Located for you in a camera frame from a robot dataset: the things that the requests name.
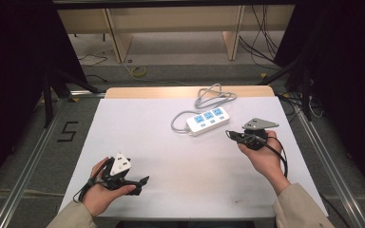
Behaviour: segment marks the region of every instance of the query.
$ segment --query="white power strip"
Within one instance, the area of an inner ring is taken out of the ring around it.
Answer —
[[[187,119],[186,124],[190,131],[189,134],[197,136],[220,125],[227,124],[229,120],[230,116],[227,112],[222,107],[217,107]]]

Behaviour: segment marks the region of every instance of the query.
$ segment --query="white table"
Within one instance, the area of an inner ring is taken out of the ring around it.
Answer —
[[[197,137],[177,134],[171,120],[194,110],[195,98],[103,99],[70,180],[61,209],[86,183],[91,167],[121,152],[131,159],[127,180],[150,176],[139,197],[116,199],[102,216],[133,219],[261,219],[274,216],[275,192],[228,139],[253,118],[279,123],[274,128],[289,164],[288,179],[299,182],[327,215],[276,97],[239,97],[222,107],[228,124]],[[176,126],[183,127],[189,114]]]

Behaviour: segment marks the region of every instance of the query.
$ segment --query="white plastic part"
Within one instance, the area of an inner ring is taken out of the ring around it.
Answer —
[[[114,176],[132,167],[131,162],[121,153],[118,153],[114,159],[114,164],[112,165],[110,175]]]
[[[198,136],[218,126],[227,124],[229,120],[230,116],[224,108],[217,107],[187,119],[186,124],[190,131],[189,134]]]

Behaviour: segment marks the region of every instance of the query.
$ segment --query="beige sleeve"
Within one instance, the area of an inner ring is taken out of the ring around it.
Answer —
[[[274,211],[278,228],[334,227],[298,183],[289,185],[280,193]]]
[[[93,218],[85,206],[71,201],[47,226],[47,228],[96,228]]]

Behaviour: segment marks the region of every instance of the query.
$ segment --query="wrist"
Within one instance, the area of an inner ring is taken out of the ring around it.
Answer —
[[[277,196],[279,196],[279,194],[287,187],[289,186],[291,183],[286,179],[286,177],[283,176],[283,174],[278,173],[276,175],[270,175],[268,177],[266,177],[266,179],[268,179],[268,181],[271,183],[272,187],[275,190],[275,193],[277,194]]]

